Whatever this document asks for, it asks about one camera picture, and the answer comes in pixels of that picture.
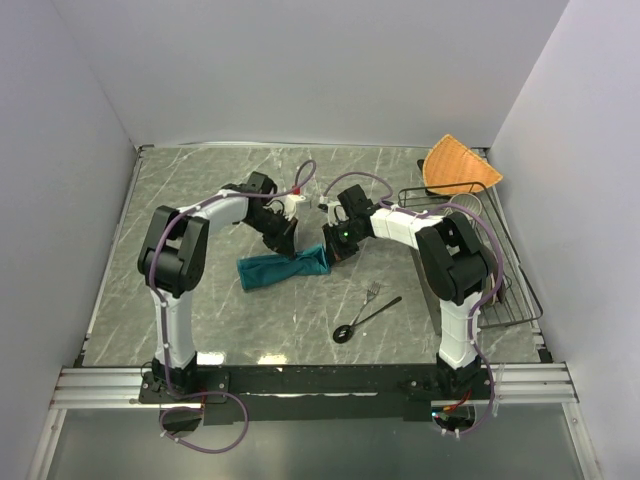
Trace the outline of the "teal satin napkin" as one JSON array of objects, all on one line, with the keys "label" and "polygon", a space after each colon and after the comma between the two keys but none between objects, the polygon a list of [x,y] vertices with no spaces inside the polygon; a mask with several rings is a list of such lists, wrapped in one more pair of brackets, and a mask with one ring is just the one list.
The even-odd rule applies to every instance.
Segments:
[{"label": "teal satin napkin", "polygon": [[295,276],[331,273],[325,247],[321,244],[297,252],[294,258],[268,254],[239,259],[236,267],[245,291],[268,287]]}]

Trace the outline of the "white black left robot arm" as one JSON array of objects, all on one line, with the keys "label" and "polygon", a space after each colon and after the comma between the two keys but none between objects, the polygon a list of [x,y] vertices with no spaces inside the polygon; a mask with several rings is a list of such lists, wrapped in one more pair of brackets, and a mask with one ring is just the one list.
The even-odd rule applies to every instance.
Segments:
[{"label": "white black left robot arm", "polygon": [[292,258],[297,207],[304,201],[298,187],[280,192],[270,177],[253,172],[247,182],[228,184],[191,206],[154,211],[137,268],[156,315],[152,374],[173,400],[188,401],[198,390],[192,297],[204,274],[209,237],[232,224],[245,224],[262,235],[270,250]]}]

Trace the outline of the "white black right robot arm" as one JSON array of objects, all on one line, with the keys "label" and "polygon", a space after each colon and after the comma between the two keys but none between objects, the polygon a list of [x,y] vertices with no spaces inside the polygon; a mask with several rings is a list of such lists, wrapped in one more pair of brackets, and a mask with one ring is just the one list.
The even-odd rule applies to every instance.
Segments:
[{"label": "white black right robot arm", "polygon": [[355,255],[366,238],[391,240],[419,255],[426,282],[440,306],[437,385],[448,398],[463,396],[481,368],[477,303],[491,270],[486,248],[467,217],[458,212],[419,214],[394,204],[376,204],[360,185],[344,190],[336,201],[322,198],[320,208],[327,213],[322,231],[331,266]]}]

